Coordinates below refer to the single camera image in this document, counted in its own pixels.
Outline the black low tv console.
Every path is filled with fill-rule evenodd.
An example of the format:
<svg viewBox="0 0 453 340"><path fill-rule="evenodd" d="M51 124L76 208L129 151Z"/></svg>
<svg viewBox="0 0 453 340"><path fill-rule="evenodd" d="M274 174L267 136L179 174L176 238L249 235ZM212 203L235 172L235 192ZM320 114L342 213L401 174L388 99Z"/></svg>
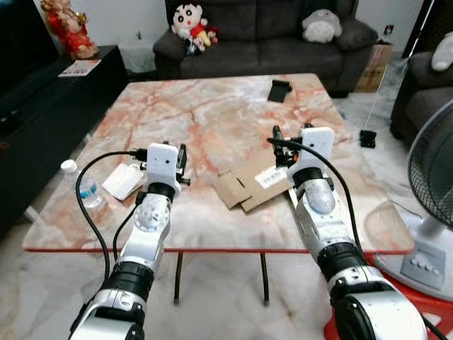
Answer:
<svg viewBox="0 0 453 340"><path fill-rule="evenodd" d="M72 60L56 59L6 97L16 106L0 100L0 241L126 87L120 48L101 46L99 58L87 75L66 77Z"/></svg>

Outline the dark grey sofa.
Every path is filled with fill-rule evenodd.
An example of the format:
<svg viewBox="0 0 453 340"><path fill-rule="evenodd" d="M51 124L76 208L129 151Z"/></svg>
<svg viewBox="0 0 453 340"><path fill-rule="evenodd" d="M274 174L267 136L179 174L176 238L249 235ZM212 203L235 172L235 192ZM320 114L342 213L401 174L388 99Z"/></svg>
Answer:
<svg viewBox="0 0 453 340"><path fill-rule="evenodd" d="M165 0L167 28L153 46L162 80L253 75L316 74L330 97L355 89L378 33L356 17L359 0ZM197 4L217 43L197 55L173 33L181 4ZM309 42L303 20L316 9L337 14L342 33L330 42Z"/></svg>

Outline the red and gold figurine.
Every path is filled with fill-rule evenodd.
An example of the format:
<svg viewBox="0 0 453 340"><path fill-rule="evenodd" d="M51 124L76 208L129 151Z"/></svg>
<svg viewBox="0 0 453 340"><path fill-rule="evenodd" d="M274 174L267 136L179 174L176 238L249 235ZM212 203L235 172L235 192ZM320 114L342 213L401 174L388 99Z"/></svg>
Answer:
<svg viewBox="0 0 453 340"><path fill-rule="evenodd" d="M87 18L72 10L71 0L41 0L41 9L46 13L50 31L72 59L90 60L98 54L98 46L88 36Z"/></svg>

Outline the white plush toy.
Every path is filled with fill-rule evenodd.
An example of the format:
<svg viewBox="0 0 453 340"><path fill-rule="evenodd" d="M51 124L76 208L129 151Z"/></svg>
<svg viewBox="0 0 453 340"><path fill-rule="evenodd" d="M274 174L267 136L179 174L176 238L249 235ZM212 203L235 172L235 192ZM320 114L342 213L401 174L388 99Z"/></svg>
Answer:
<svg viewBox="0 0 453 340"><path fill-rule="evenodd" d="M431 68L435 72L444 72L453 64L453 32L444 35L431 58Z"/></svg>

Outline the black floor stand with rod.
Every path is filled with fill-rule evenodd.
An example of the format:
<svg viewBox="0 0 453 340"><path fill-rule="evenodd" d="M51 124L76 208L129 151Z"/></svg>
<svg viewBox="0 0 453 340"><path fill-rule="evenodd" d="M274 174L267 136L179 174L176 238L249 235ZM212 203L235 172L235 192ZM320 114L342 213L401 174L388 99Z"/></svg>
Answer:
<svg viewBox="0 0 453 340"><path fill-rule="evenodd" d="M422 0L420 12L418 12L410 37L408 37L406 46L403 49L402 57L408 58L414 54L435 2L436 0ZM376 132L371 132L371 130L360 130L360 146L374 149L376 147L376 136Z"/></svg>

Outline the grey round plush toy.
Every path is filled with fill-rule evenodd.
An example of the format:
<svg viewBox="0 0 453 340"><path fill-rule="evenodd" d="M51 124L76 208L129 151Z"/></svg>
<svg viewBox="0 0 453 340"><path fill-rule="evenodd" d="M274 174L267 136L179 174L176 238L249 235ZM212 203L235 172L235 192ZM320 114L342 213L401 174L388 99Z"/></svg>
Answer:
<svg viewBox="0 0 453 340"><path fill-rule="evenodd" d="M340 17L328 9L319 9L302 22L303 39L313 43L329 43L343 33Z"/></svg>

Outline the brown cardboard carton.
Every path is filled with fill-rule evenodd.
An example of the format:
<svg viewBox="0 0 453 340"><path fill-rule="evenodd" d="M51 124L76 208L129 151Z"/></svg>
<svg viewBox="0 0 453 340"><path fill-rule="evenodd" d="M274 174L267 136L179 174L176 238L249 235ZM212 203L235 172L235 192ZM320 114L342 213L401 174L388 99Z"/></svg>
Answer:
<svg viewBox="0 0 453 340"><path fill-rule="evenodd" d="M393 51L394 46L386 41L373 45L371 58L360 75L354 93L376 93L379 90Z"/></svg>

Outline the white standing fan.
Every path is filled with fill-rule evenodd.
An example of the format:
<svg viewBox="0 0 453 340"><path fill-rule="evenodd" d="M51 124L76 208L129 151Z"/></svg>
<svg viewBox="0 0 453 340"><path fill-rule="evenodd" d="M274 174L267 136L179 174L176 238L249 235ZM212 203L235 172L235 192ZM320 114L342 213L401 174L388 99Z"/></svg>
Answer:
<svg viewBox="0 0 453 340"><path fill-rule="evenodd" d="M401 284L430 297L453 301L452 181L435 165L453 119L453 101L441 107L422 126L408 153L408 181L420 206L427 211L410 227L414 249L406 255L376 254L376 265Z"/></svg>

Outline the white paper packet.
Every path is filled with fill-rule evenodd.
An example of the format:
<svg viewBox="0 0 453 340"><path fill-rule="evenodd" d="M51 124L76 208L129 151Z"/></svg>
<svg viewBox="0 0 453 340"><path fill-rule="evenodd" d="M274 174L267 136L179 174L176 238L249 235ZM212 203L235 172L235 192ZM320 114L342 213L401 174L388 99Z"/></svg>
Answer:
<svg viewBox="0 0 453 340"><path fill-rule="evenodd" d="M143 184L146 173L138 163L120 163L101 184L118 201L124 201Z"/></svg>

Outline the brown cardboard box with label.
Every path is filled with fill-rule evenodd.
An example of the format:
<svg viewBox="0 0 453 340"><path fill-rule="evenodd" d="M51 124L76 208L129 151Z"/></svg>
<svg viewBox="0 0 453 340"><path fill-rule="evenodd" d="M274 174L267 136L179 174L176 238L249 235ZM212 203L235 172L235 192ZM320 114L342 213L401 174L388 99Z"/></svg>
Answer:
<svg viewBox="0 0 453 340"><path fill-rule="evenodd" d="M246 213L292 187L285 169L277 168L275 156L267 152L241 162L212 185L228 208L239 205Z"/></svg>

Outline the red plastic stool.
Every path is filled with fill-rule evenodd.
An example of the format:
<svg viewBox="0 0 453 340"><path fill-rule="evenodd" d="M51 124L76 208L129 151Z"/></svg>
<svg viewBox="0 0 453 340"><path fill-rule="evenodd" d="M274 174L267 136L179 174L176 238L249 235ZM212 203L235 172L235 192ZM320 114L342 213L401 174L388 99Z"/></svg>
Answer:
<svg viewBox="0 0 453 340"><path fill-rule="evenodd" d="M317 260L333 308L326 340L450 340L453 304L431 297L382 268L382 256L340 253Z"/></svg>

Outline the clear plastic water bottle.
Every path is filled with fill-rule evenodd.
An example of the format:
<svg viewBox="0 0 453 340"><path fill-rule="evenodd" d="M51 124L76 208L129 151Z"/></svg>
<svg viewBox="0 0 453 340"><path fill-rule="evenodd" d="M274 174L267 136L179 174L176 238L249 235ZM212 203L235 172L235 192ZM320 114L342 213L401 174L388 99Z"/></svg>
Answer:
<svg viewBox="0 0 453 340"><path fill-rule="evenodd" d="M76 183L81 174L81 168L76 161L68 159L62 162L59 168L64 173L65 188L68 191L75 192L87 210L94 210L94 208L99 208L103 204L103 195L99 191L97 182L90 175L84 175L81 184Z"/></svg>

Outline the cartoon boy plush doll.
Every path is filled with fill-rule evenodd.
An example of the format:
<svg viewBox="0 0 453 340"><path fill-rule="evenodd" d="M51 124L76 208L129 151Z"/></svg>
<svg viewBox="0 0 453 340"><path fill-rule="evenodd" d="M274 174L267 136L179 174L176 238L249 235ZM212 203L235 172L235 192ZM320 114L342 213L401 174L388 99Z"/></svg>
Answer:
<svg viewBox="0 0 453 340"><path fill-rule="evenodd" d="M208 25L200 4L182 1L173 13L171 31L185 43L185 55L198 55L219 42L216 26Z"/></svg>

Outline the pink marble table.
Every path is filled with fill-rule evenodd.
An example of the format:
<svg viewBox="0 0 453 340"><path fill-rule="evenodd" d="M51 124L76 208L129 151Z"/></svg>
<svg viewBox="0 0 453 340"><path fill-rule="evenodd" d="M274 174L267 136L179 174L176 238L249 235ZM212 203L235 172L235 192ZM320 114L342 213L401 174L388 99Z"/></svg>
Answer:
<svg viewBox="0 0 453 340"><path fill-rule="evenodd" d="M294 301L330 310L329 289L300 237L290 198L281 194L252 210L229 208L214 188L226 172L258 157L274 159L269 139L273 127L297 135L305 123L336 134L329 161L350 188L360 245L367 254L405 254L414 247L410 231L371 164L358 137L344 122L323 84L313 74L285 77L292 90L282 103L268 100L268 76L145 81L128 84L97 132L88 140L78 165L102 181L128 162L127 150L168 140L188 150L187 177L171 206L171 228L163 262L155 274L150 299L172 299L178 252L240 253L258 260L298 260L303 272L283 286L270 274L270 305Z"/></svg>

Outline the small black phone stand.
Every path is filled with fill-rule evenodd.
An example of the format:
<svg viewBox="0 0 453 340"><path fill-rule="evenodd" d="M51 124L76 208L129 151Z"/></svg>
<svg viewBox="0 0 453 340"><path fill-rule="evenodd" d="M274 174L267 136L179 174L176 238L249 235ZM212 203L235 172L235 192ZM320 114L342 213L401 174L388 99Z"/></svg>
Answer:
<svg viewBox="0 0 453 340"><path fill-rule="evenodd" d="M292 84L290 81L273 79L268 93L268 101L272 103L284 103L285 98L292 91Z"/></svg>

